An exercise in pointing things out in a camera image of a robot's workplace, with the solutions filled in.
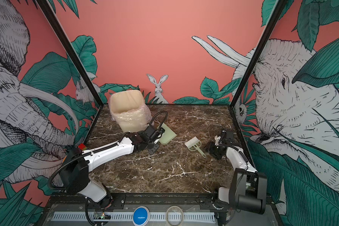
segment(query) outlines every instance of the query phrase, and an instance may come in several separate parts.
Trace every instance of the brush bristles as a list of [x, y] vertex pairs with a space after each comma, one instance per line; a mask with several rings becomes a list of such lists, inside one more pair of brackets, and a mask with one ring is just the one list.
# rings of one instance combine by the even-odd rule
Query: brush bristles
[[186, 145], [187, 147], [192, 147], [192, 146], [194, 146], [195, 144], [197, 144], [198, 142], [199, 142], [199, 139], [198, 139], [197, 137], [194, 137], [194, 138], [190, 139], [189, 141], [187, 141], [187, 142], [185, 143], [185, 145]]

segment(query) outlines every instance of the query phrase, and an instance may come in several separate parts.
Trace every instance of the brush handle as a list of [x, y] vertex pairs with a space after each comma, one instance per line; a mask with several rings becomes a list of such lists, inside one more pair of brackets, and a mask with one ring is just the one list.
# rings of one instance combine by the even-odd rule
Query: brush handle
[[197, 151], [199, 151], [199, 153], [202, 155], [202, 157], [206, 158], [206, 155], [203, 153], [203, 151], [201, 150], [201, 148], [197, 144], [195, 144], [193, 147], [196, 148]]

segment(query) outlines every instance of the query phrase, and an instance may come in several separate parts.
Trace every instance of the plastic bag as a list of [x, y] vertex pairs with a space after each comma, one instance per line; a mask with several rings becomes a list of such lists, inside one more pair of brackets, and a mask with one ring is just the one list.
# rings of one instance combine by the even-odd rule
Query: plastic bag
[[123, 132], [145, 130], [152, 119], [151, 111], [139, 90], [114, 93], [109, 99], [109, 109]]

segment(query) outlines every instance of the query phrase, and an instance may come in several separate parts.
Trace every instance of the mural wall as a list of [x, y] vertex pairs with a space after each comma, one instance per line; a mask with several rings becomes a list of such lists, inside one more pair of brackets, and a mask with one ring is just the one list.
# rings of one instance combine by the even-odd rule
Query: mural wall
[[88, 133], [98, 105], [80, 80], [35, 1], [0, 0], [0, 226], [39, 219], [48, 177]]
[[[146, 103], [229, 104], [240, 79], [231, 82], [235, 69], [213, 61], [199, 43], [211, 40], [210, 51], [221, 50], [219, 55], [245, 55], [272, 11], [268, 7], [262, 20], [260, 1], [49, 2], [71, 41], [91, 38], [90, 50], [84, 45], [77, 53], [86, 68], [82, 52], [95, 56], [98, 69], [87, 71], [104, 102], [114, 92], [140, 89]], [[244, 70], [248, 61], [224, 63]]]
[[285, 10], [236, 117], [284, 224], [339, 225], [339, 1], [290, 0]]

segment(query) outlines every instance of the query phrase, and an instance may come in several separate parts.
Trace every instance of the rabbit face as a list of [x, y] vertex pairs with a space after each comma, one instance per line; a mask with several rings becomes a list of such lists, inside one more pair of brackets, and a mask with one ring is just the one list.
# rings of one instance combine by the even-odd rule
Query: rabbit face
[[153, 83], [156, 88], [154, 89], [155, 93], [162, 93], [163, 89], [161, 88], [161, 84], [168, 78], [168, 75], [163, 75], [159, 82], [157, 83], [157, 80], [150, 74], [147, 74], [147, 77], [151, 83]]

